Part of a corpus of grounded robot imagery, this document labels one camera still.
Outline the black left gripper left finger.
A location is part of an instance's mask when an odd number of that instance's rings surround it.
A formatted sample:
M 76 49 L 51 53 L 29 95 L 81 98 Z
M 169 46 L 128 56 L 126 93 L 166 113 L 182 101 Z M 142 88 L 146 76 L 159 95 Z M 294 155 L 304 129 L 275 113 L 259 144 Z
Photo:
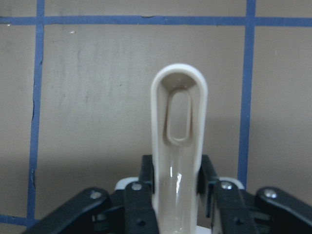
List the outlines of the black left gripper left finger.
M 27 234 L 157 234 L 152 206 L 154 167 L 144 155 L 137 181 L 112 194 L 87 188 L 27 229 Z

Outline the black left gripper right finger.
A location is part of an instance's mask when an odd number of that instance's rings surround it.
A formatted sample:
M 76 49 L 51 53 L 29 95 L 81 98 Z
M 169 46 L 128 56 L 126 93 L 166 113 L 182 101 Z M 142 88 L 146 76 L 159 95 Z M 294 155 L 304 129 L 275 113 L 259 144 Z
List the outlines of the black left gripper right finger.
M 197 191 L 213 234 L 310 234 L 312 208 L 277 187 L 262 187 L 253 195 L 232 178 L 217 176 L 203 155 Z

